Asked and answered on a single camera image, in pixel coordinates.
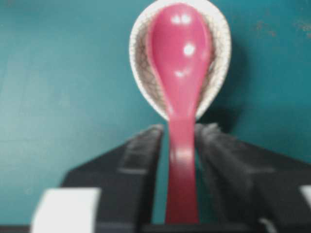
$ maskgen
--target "white block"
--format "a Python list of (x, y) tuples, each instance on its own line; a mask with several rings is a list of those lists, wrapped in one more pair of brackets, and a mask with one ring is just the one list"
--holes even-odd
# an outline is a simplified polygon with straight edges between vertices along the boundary
[(48, 189), (35, 211), (31, 233), (93, 233), (99, 188)]
[(300, 187), (300, 191), (305, 197), (309, 207), (311, 208), (311, 185), (304, 185)]

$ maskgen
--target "plastic spoon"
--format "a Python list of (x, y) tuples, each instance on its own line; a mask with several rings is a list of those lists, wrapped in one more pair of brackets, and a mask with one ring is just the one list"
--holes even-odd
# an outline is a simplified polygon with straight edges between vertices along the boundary
[(198, 223), (193, 128), (199, 93), (211, 59), (211, 34), (202, 16), (191, 6), (180, 3), (156, 15), (146, 44), (169, 116), (166, 223)]

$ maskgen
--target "spoon handle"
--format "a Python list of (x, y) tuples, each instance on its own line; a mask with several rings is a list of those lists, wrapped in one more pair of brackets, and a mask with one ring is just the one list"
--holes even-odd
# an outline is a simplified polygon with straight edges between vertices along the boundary
[(170, 171), (165, 219), (168, 224), (199, 222), (193, 119), (169, 122)]

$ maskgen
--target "teal surface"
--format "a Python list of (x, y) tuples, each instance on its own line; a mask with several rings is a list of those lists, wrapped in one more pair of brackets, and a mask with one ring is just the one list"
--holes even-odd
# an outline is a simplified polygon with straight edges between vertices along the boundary
[[(132, 25), (151, 0), (0, 0), (0, 224), (27, 224), (66, 171), (165, 123), (134, 83)], [(223, 89), (201, 122), (311, 162), (311, 0), (214, 0), (232, 31)], [(153, 221), (163, 222), (168, 136)], [(199, 179), (201, 220), (213, 221)]]

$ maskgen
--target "pink spoon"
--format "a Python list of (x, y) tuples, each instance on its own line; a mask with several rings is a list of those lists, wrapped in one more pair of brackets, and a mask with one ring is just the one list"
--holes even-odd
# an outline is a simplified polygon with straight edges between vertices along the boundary
[(147, 34), (147, 54), (162, 87), (170, 131), (166, 223), (198, 223), (194, 123), (208, 71), (211, 34), (201, 15), (186, 4), (164, 8)]

